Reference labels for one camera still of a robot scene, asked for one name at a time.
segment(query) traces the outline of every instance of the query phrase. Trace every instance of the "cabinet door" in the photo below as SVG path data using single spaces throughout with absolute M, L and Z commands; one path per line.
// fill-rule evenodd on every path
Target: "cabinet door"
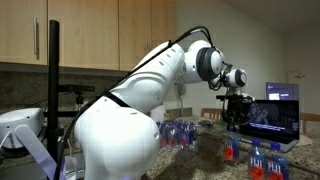
M 132 70 L 150 50 L 151 1 L 119 0 L 120 70 Z
M 60 66 L 119 70 L 117 0 L 48 0 L 60 23 Z
M 0 0 L 0 62 L 47 64 L 47 1 Z
M 152 48 L 176 40 L 176 1 L 152 1 Z

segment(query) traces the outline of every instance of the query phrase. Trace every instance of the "monitor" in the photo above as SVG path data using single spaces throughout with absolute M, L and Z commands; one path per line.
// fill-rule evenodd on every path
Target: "monitor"
M 240 133 L 263 139 L 299 139 L 299 101 L 256 100 L 247 105 Z
M 289 83 L 266 83 L 267 100 L 299 100 L 299 85 Z

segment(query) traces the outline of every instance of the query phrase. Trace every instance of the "fiji water bottle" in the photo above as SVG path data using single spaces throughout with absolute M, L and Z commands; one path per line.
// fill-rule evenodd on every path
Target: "fiji water bottle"
M 265 179 L 264 153 L 259 148 L 260 148 L 260 141 L 258 139 L 253 139 L 252 148 L 249 151 L 249 162 L 248 162 L 249 179 L 251 180 Z
M 267 159 L 268 180 L 289 180 L 289 166 L 287 159 L 280 152 L 279 143 L 271 143 L 270 159 Z
M 182 124 L 182 129 L 180 131 L 180 142 L 182 149 L 188 150 L 189 149 L 189 127 L 188 123 Z
M 169 131 L 169 127 L 167 125 L 167 123 L 163 122 L 160 125 L 160 148 L 161 149 L 166 149 L 167 147 L 167 143 L 168 143 L 168 131 Z
M 198 147 L 197 129 L 194 126 L 194 122 L 189 124 L 189 146 L 190 149 Z
M 179 132 L 179 128 L 178 128 L 178 124 L 175 122 L 173 123 L 172 127 L 170 128 L 169 131 L 169 146 L 168 146 L 168 150 L 177 150 L 180 149 L 181 145 L 180 143 L 180 132 Z
M 161 122 L 157 121 L 156 123 L 157 123 L 158 129 L 160 130 Z
M 224 143 L 224 160 L 231 165 L 239 163 L 239 138 L 234 135 L 235 128 L 228 128 L 228 137 Z

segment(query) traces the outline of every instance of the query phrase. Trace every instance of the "black cable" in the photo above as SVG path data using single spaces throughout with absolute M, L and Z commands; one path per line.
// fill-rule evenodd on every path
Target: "black cable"
M 224 83 L 225 77 L 223 76 L 223 74 L 221 72 L 218 77 L 220 77 L 220 79 L 218 80 L 218 82 L 216 84 L 213 84 L 211 81 L 208 81 L 208 85 L 209 85 L 210 90 L 214 90 L 214 91 L 220 90 L 222 83 Z
M 68 94 L 71 94 L 71 93 L 72 93 L 72 92 L 64 93 L 64 94 L 59 95 L 58 97 L 65 96 L 65 95 L 68 95 Z M 40 101 L 38 101 L 38 102 L 35 102 L 35 103 L 32 103 L 32 104 L 29 104 L 28 106 L 24 107 L 24 109 L 25 109 L 25 108 L 29 108 L 29 107 L 31 107 L 31 106 L 34 106 L 34 105 L 36 105 L 36 104 L 42 103 L 42 102 L 44 102 L 44 101 L 48 101 L 48 98 L 42 99 L 42 100 L 40 100 Z
M 162 54 L 164 51 L 166 51 L 167 49 L 171 48 L 174 44 L 177 44 L 178 42 L 180 42 L 181 40 L 185 39 L 186 37 L 196 33 L 196 32 L 202 32 L 205 34 L 206 38 L 208 39 L 210 45 L 215 48 L 212 44 L 212 40 L 211 40 L 211 36 L 210 33 L 208 31 L 208 29 L 204 26 L 196 26 L 194 28 L 191 28 L 190 30 L 188 30 L 187 32 L 185 32 L 183 35 L 181 35 L 177 40 L 171 42 L 171 40 L 169 40 L 168 45 L 161 49 L 159 52 L 157 52 L 155 55 L 153 55 L 152 57 L 150 57 L 148 60 L 146 60 L 144 63 L 140 64 L 137 68 L 133 69 L 132 71 L 130 71 L 126 76 L 124 76 L 120 81 L 118 81 L 117 83 L 115 83 L 114 85 L 112 85 L 108 90 L 106 90 L 103 94 L 105 94 L 106 92 L 109 92 L 110 90 L 112 90 L 113 88 L 117 87 L 119 84 L 123 83 L 124 81 L 126 81 L 130 76 L 133 75 L 133 73 L 135 73 L 137 70 L 139 70 L 140 68 L 142 68 L 143 66 L 145 66 L 147 63 L 149 63 L 150 61 L 152 61 L 155 57 L 159 56 L 160 54 Z M 67 132 L 64 136 L 63 139 L 63 144 L 60 147 L 60 149 L 58 150 L 58 161 L 57 161 L 57 167 L 56 167 L 56 171 L 54 174 L 54 180 L 59 180 L 60 177 L 60 170 L 61 170 L 61 166 L 62 166 L 62 159 L 63 159 L 63 152 L 64 152 L 64 148 L 67 146 L 67 140 L 70 136 L 70 133 L 74 127 L 74 125 L 76 124 L 78 118 L 92 105 L 94 104 L 97 99 L 90 101 L 89 103 L 85 104 L 80 110 L 79 112 L 76 114 L 76 116 L 74 117 L 74 119 L 72 120 L 71 124 L 69 125 Z

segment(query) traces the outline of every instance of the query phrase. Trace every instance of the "wall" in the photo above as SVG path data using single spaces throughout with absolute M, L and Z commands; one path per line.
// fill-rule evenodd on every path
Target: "wall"
M 248 83 L 245 90 L 257 99 L 265 98 L 267 81 L 284 82 L 282 36 L 267 26 L 231 8 L 218 0 L 177 0 L 177 35 L 196 25 L 206 26 L 213 43 L 234 68 L 246 70 Z M 184 40 L 184 49 L 202 35 Z M 167 108 L 179 108 L 175 88 L 165 99 Z M 187 85 L 183 98 L 185 107 L 192 107 L 200 115 L 202 107 L 222 107 L 216 95 L 224 95 L 225 88 L 211 91 L 206 82 Z
M 320 67 L 320 26 L 308 27 L 287 33 L 284 36 L 285 68 L 288 80 L 299 84 L 300 110 L 320 114 L 319 67 Z M 305 77 L 294 78 L 301 73 Z M 318 136 L 320 124 L 310 122 L 308 134 Z

